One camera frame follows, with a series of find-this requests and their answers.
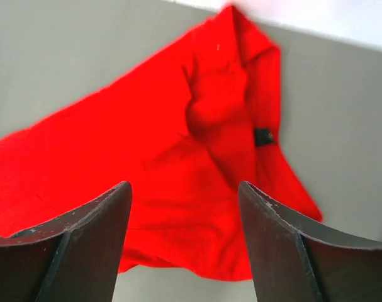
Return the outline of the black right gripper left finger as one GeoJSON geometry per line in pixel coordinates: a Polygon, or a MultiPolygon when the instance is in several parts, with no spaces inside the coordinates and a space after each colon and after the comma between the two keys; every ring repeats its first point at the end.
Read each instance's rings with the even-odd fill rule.
{"type": "Polygon", "coordinates": [[[111,301],[132,204],[121,182],[96,199],[0,237],[0,301],[111,301]]]}

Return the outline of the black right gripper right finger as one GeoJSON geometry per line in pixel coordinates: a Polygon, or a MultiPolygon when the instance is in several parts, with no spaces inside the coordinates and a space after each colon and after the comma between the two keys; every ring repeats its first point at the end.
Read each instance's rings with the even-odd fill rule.
{"type": "Polygon", "coordinates": [[[258,301],[382,301],[382,242],[319,223],[248,182],[238,197],[258,301]]]}

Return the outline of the red t shirt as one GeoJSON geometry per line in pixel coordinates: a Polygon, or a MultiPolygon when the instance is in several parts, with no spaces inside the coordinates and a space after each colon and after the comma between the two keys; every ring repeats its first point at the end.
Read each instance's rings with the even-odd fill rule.
{"type": "Polygon", "coordinates": [[[120,272],[252,277],[237,189],[321,221],[279,144],[281,52],[236,6],[102,90],[0,140],[0,236],[121,181],[133,201],[120,272]]]}

